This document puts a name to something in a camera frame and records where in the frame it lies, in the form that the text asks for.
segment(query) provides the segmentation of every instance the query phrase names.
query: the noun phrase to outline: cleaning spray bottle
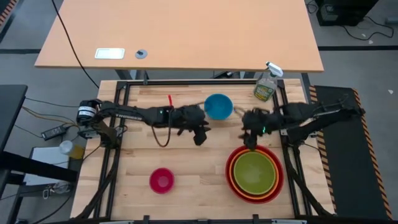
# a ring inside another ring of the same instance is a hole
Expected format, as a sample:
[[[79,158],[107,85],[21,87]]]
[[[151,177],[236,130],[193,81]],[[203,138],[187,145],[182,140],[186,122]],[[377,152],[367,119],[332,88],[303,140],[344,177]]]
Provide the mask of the cleaning spray bottle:
[[[262,101],[267,101],[272,97],[277,88],[277,77],[282,77],[284,72],[277,65],[267,62],[266,65],[269,68],[269,74],[263,78],[263,74],[259,77],[254,88],[254,96]]]

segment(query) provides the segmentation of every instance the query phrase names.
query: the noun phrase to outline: red straw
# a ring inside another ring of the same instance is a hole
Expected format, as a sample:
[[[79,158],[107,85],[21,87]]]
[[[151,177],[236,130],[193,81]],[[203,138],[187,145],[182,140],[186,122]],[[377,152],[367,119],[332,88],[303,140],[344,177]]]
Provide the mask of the red straw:
[[[170,106],[173,106],[172,96],[171,95],[167,95],[167,97],[169,98]]]

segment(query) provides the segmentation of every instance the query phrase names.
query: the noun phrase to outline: bottle label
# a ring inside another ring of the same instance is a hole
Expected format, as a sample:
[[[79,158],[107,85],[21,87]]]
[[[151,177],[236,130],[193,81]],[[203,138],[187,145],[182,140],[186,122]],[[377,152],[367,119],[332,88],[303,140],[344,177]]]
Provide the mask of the bottle label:
[[[263,101],[269,100],[273,93],[274,90],[272,88],[264,85],[257,85],[256,89],[254,90],[254,96]]]

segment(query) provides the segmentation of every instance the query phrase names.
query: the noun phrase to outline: orange and black striped tape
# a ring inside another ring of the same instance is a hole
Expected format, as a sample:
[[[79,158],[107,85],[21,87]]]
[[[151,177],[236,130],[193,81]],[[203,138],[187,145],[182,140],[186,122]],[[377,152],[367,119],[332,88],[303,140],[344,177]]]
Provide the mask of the orange and black striped tape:
[[[318,98],[317,98],[317,91],[314,86],[309,86],[310,89],[310,98],[312,103],[318,103]],[[335,196],[333,194],[333,187],[330,179],[330,170],[329,170],[329,162],[328,162],[328,154],[326,152],[326,146],[325,146],[325,140],[323,138],[323,132],[319,131],[317,135],[317,142],[318,142],[318,148],[319,148],[319,153],[321,156],[321,161],[322,161],[322,166],[323,166],[323,171],[325,173],[326,177],[326,182],[328,183],[329,187],[329,193],[330,193],[330,198],[331,202],[333,204],[333,208],[336,212],[336,202],[335,202]]]
[[[353,89],[353,91],[354,91],[355,100],[356,100],[358,106],[361,106],[361,100],[359,99],[358,91],[355,89]],[[392,213],[391,213],[390,205],[388,204],[386,191],[384,190],[383,181],[381,180],[379,165],[377,164],[376,155],[373,150],[372,140],[371,140],[371,137],[370,137],[370,134],[368,131],[368,126],[366,124],[364,115],[362,116],[361,121],[362,121],[363,131],[365,133],[365,138],[368,142],[368,148],[369,148],[369,153],[371,155],[371,159],[372,159],[372,163],[373,163],[374,173],[376,174],[377,182],[379,183],[379,189],[381,192],[381,197],[384,201],[384,207],[386,208],[386,214],[392,220]]]
[[[0,14],[0,27],[6,22],[7,17],[17,5],[17,0],[10,0],[4,11]]]

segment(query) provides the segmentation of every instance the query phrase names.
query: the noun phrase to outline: blue bowl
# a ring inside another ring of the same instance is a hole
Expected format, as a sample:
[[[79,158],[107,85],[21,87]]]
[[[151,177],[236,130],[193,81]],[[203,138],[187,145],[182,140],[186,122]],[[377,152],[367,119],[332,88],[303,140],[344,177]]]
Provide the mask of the blue bowl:
[[[205,111],[211,119],[222,120],[231,115],[233,104],[228,96],[216,93],[206,99]]]

